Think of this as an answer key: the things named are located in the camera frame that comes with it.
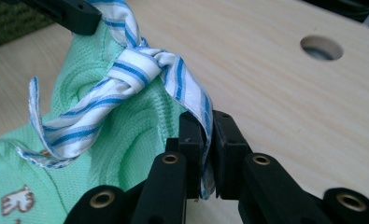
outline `striped fabric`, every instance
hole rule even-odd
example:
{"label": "striped fabric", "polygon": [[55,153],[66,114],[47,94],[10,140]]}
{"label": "striped fabric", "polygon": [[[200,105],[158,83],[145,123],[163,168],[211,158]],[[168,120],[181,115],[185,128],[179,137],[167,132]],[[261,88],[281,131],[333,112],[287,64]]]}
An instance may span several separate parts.
{"label": "striped fabric", "polygon": [[211,132],[212,104],[206,92],[176,54],[152,49],[141,37],[135,17],[128,5],[119,0],[89,0],[103,14],[114,39],[125,50],[99,83],[70,110],[57,119],[43,123],[39,113],[36,77],[29,89],[30,121],[48,153],[17,147],[28,161],[47,168],[62,168],[74,161],[96,141],[108,113],[126,99],[143,90],[159,76],[170,96],[185,106],[202,124],[206,132],[203,154],[202,197],[214,188],[211,166],[206,162]]}

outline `hole in table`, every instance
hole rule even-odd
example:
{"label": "hole in table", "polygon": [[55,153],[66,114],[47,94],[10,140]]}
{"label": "hole in table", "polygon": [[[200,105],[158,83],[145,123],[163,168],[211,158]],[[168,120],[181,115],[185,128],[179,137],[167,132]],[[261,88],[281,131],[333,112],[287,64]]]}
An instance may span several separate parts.
{"label": "hole in table", "polygon": [[306,36],[300,45],[308,55],[318,60],[334,61],[344,55],[344,50],[337,42],[321,35]]}

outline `wooden table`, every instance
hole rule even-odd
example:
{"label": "wooden table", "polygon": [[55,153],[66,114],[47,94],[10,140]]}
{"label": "wooden table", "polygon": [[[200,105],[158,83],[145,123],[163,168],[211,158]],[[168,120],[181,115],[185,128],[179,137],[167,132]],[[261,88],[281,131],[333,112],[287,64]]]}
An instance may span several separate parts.
{"label": "wooden table", "polygon": [[[278,159],[316,196],[345,187],[369,198],[368,27],[290,0],[128,3],[142,35],[184,58],[254,151]],[[333,41],[342,57],[310,57],[301,48],[309,35]],[[32,76],[40,80],[42,111],[49,110],[70,40],[52,25],[0,47],[0,134],[27,122]],[[189,202],[187,223],[240,223],[236,207]]]}

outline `black plastic part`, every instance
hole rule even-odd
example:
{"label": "black plastic part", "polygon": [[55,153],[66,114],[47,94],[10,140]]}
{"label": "black plastic part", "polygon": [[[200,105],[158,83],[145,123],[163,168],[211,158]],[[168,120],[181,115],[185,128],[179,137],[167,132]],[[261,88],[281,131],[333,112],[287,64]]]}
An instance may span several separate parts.
{"label": "black plastic part", "polygon": [[131,223],[185,223],[186,164],[177,152],[155,158]]}
{"label": "black plastic part", "polygon": [[124,223],[124,192],[112,186],[99,186],[86,192],[68,214],[64,224]]}
{"label": "black plastic part", "polygon": [[185,156],[188,163],[188,199],[199,198],[204,147],[202,125],[190,112],[182,113],[179,118],[178,152]]}
{"label": "black plastic part", "polygon": [[369,199],[351,189],[328,189],[322,208],[334,223],[369,224]]}
{"label": "black plastic part", "polygon": [[243,172],[243,190],[249,190],[254,199],[244,198],[241,203],[258,205],[267,223],[332,223],[273,157],[250,153]]}
{"label": "black plastic part", "polygon": [[[18,1],[5,0],[15,4]],[[93,35],[102,13],[83,0],[21,0],[46,17],[78,35]]]}
{"label": "black plastic part", "polygon": [[244,158],[251,149],[234,119],[216,110],[211,148],[216,196],[226,200],[238,200],[243,182]]}

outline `green knitted fabric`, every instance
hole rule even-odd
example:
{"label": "green knitted fabric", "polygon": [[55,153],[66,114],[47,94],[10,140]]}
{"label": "green knitted fabric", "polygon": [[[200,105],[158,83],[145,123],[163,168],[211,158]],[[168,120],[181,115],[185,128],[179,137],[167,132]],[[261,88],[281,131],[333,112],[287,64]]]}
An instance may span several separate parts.
{"label": "green knitted fabric", "polygon": [[[95,35],[75,35],[55,83],[50,112],[43,119],[56,118],[76,104],[122,51],[102,22]],[[184,110],[156,78],[108,115],[91,149],[59,170],[40,168],[16,153],[15,146],[44,149],[31,125],[4,134],[0,137],[0,223],[63,223],[87,190],[105,184],[131,188],[147,178],[166,138],[178,135],[178,116]],[[9,203],[5,196],[24,186],[33,193],[31,208],[23,212],[18,206],[3,216],[3,205]]]}
{"label": "green knitted fabric", "polygon": [[0,0],[0,45],[52,23],[24,3],[9,5]]}

